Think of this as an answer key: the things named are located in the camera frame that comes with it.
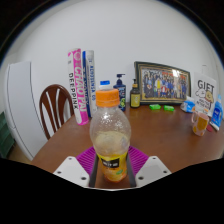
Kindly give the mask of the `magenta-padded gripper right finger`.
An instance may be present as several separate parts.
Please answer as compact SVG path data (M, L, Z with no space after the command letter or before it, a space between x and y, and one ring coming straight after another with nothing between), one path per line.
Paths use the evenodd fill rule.
M132 146L127 155L127 169L131 187L143 187L167 175L170 170L157 156L147 156Z

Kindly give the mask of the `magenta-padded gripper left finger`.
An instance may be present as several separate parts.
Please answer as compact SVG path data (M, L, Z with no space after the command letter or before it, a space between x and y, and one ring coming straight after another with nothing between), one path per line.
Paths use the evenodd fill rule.
M82 187L94 187L98 167L98 157L93 147L77 157L68 156L54 171L54 174Z

